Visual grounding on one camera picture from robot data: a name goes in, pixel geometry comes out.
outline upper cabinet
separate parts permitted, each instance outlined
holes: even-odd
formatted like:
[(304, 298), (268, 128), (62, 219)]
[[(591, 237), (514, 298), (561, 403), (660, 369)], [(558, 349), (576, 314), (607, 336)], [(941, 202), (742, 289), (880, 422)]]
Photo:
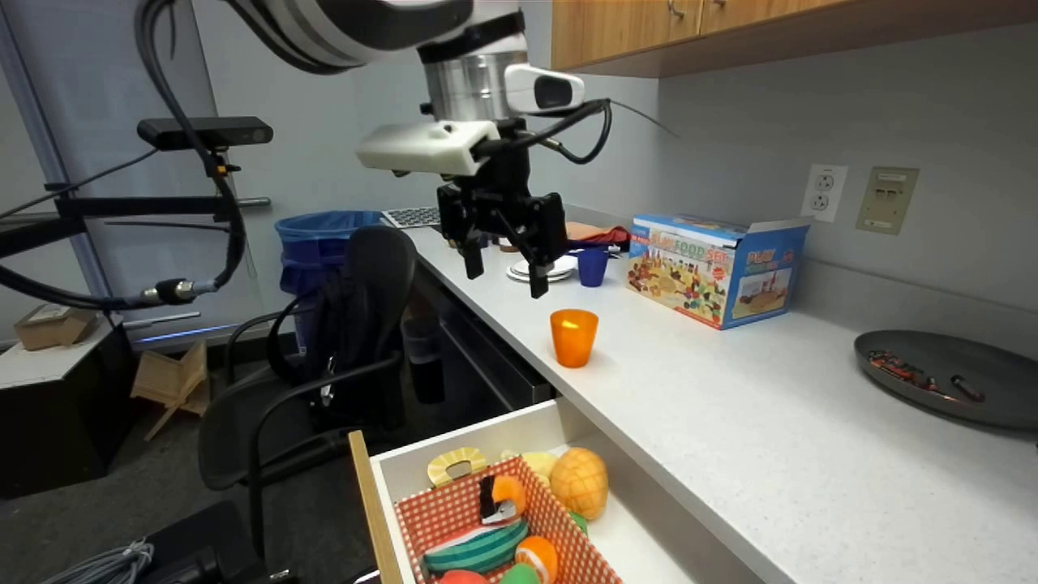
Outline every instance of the upper cabinet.
[(1038, 19), (1038, 0), (554, 0), (553, 66), (664, 77)]

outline toy vegetable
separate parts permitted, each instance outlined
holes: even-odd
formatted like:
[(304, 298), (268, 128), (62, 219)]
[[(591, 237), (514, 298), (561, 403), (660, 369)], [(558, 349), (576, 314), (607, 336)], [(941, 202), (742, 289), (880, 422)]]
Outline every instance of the toy vegetable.
[(610, 473), (595, 452), (570, 447), (553, 468), (548, 486), (564, 510), (582, 511), (583, 518), (599, 518), (607, 510)]

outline blue bin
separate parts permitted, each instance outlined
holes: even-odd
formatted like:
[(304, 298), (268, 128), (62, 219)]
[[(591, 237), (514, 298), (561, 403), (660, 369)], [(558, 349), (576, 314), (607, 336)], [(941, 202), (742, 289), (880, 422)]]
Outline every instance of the blue bin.
[(341, 262), (351, 243), (351, 232), (369, 225), (383, 225), (380, 210), (324, 210), (281, 216), (275, 225), (281, 237), (284, 266), (329, 266)]
[(324, 210), (281, 216), (281, 292), (307, 298), (343, 266), (353, 231), (383, 225), (380, 210)]

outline cabinet door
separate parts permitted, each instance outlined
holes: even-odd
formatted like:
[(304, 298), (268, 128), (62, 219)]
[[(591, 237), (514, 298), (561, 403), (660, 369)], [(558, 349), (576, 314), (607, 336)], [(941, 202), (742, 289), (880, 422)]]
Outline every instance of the cabinet door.
[(553, 66), (573, 69), (664, 46), (697, 29), (697, 0), (554, 0)]
[(771, 4), (785, 0), (705, 0), (700, 31), (739, 29), (771, 17)]

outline orange ball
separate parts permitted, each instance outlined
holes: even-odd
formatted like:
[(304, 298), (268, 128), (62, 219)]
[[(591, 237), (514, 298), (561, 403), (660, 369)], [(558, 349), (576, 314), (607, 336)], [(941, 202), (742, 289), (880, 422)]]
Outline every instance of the orange ball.
[(558, 581), (558, 547), (545, 535), (530, 535), (515, 547), (515, 561), (533, 563), (542, 575), (542, 584)]

